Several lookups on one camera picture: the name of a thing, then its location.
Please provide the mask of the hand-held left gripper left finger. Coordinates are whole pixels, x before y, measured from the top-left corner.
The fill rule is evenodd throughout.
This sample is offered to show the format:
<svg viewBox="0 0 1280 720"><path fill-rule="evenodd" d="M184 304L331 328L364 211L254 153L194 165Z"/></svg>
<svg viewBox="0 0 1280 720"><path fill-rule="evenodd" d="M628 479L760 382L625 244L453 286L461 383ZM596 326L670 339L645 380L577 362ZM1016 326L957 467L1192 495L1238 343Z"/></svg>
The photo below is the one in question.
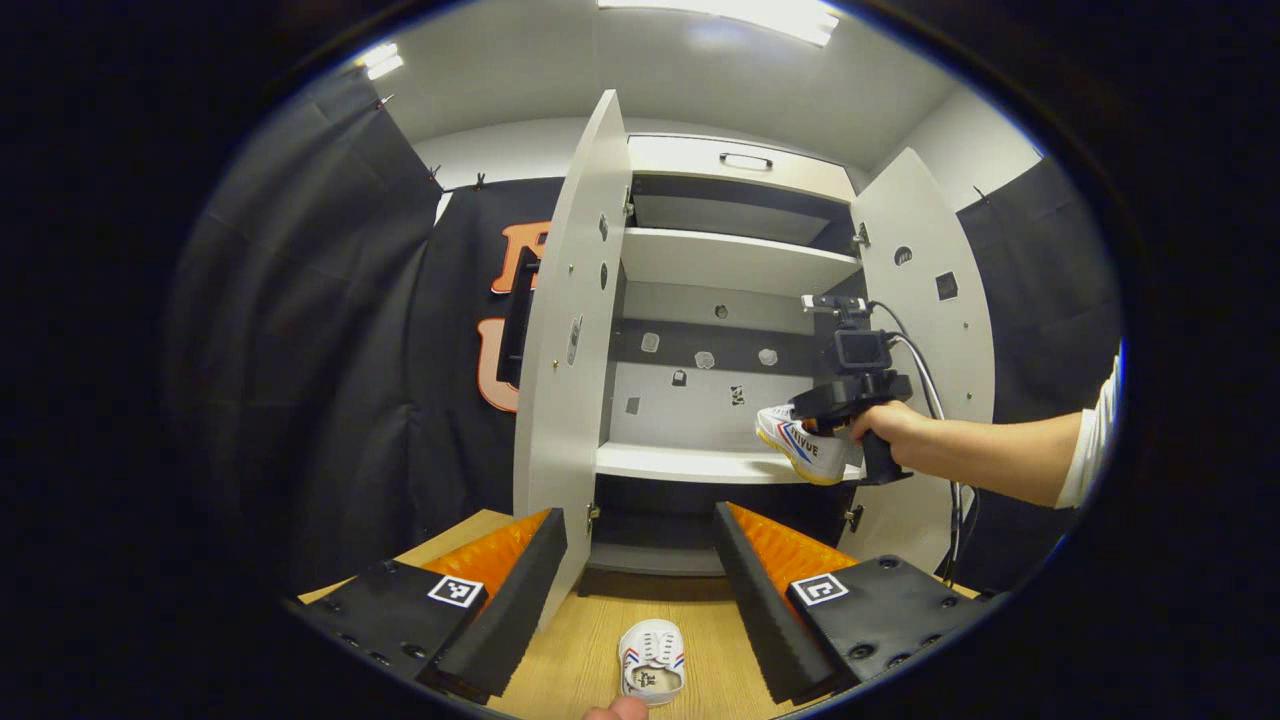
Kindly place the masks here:
<svg viewBox="0 0 1280 720"><path fill-rule="evenodd" d="M388 559L292 612L403 682L476 705L504 693L567 548L545 509L429 562Z"/></svg>

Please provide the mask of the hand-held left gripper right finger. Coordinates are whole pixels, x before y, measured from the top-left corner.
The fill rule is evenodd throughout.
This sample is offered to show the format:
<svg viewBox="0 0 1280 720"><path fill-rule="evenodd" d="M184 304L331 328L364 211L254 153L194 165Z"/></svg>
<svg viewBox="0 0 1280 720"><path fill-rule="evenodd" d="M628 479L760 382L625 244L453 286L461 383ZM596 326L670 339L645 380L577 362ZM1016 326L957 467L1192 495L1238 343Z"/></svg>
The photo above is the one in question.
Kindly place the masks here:
<svg viewBox="0 0 1280 720"><path fill-rule="evenodd" d="M874 682L988 610L895 555L858 561L731 502L714 546L771 697L804 705Z"/></svg>

